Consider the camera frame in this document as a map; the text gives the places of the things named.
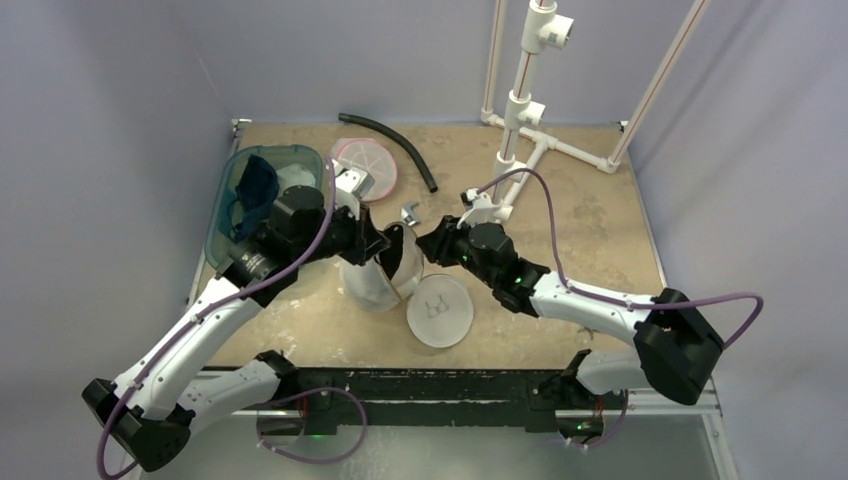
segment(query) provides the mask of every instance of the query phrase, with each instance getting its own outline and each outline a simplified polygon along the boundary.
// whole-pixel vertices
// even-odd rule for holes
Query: teal plastic bin
[[[244,174],[247,159],[251,155],[264,158],[274,170],[280,182],[280,195],[294,185],[319,186],[326,194],[324,185],[324,160],[315,150],[304,145],[255,146],[236,152],[224,165],[218,196],[212,210],[212,219],[206,234],[203,251],[206,261],[220,271],[233,245],[230,232],[241,221],[242,209],[236,195],[236,185]]]

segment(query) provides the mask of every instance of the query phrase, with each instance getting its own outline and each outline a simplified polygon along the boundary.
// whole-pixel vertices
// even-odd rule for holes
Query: wooden platform
[[[430,194],[406,153],[379,134],[357,126],[250,125],[241,148],[251,145],[308,145],[326,155],[342,137],[372,137],[389,149],[399,169],[395,190],[372,205],[378,228],[399,219],[400,206],[417,200],[431,231],[442,215],[461,214],[459,193],[491,178],[501,130],[476,126],[399,126],[430,165],[439,191]],[[612,151],[614,128],[549,128],[545,131],[597,155]],[[533,144],[522,139],[516,155],[526,160]],[[559,252],[566,273],[580,281],[638,293],[662,289],[629,159],[614,175],[559,152],[546,152],[538,171],[553,190]],[[506,224],[519,255],[553,267],[544,197],[530,179]],[[535,319],[502,308],[491,290],[459,267],[428,265],[426,273],[456,276],[469,287],[476,315],[468,336],[448,349],[420,343],[406,322],[405,303],[381,314],[358,309],[341,288],[334,258],[304,267],[301,279],[244,325],[212,358],[210,365],[240,366],[256,353],[277,349],[296,365],[323,367],[563,368],[583,348],[617,349],[618,340],[562,320]],[[201,288],[213,274],[204,269]]]

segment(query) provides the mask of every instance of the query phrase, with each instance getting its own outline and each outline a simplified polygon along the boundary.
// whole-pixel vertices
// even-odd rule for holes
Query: white wall
[[[4,478],[94,478],[83,387],[183,308],[229,120],[173,19],[159,0],[0,6]]]
[[[765,295],[717,368],[744,480],[848,470],[846,19],[715,0],[631,149],[670,282]],[[727,334],[748,307],[707,313]]]
[[[233,116],[329,122],[479,120],[494,0],[172,0]],[[496,111],[518,66],[527,0],[507,15]],[[547,123],[630,118],[689,0],[569,0],[562,51],[543,53]]]

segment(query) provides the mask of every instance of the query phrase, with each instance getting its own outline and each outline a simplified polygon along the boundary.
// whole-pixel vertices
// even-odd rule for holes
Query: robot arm
[[[364,172],[336,168],[336,205],[326,234],[307,262],[339,255],[364,264],[390,248],[389,239],[374,227],[370,210],[358,201],[367,188]],[[296,369],[276,352],[260,354],[239,370],[215,380],[190,385],[224,342],[297,280],[297,270],[279,281],[199,318],[208,305],[276,275],[292,265],[312,243],[325,216],[324,197],[311,187],[291,187],[279,197],[269,219],[245,241],[234,245],[223,273],[209,281],[196,302],[146,355],[114,381],[95,379],[83,399],[105,424],[128,389],[135,391],[118,412],[112,436],[146,471],[170,462],[190,435],[216,420],[250,405],[284,398],[300,389]],[[142,368],[166,349],[142,385]]]
[[[495,299],[512,312],[572,321],[635,349],[578,354],[570,367],[576,368],[583,387],[600,395],[650,386],[678,403],[697,402],[724,342],[696,309],[634,310],[575,291],[619,299],[625,305],[688,300],[682,293],[667,288],[658,296],[634,295],[574,281],[563,285],[556,272],[519,257],[501,225],[472,225],[468,218],[445,216],[433,232],[418,239],[428,261],[462,266],[492,288]]]

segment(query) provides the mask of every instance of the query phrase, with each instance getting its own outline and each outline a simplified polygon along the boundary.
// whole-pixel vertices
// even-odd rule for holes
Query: round plastic lid
[[[397,183],[397,163],[385,147],[370,139],[356,138],[342,145],[336,160],[347,168],[357,167],[374,178],[374,186],[362,197],[373,202],[385,197]]]
[[[421,342],[435,348],[459,343],[471,329],[474,304],[468,289],[450,275],[421,280],[406,306],[406,320]]]

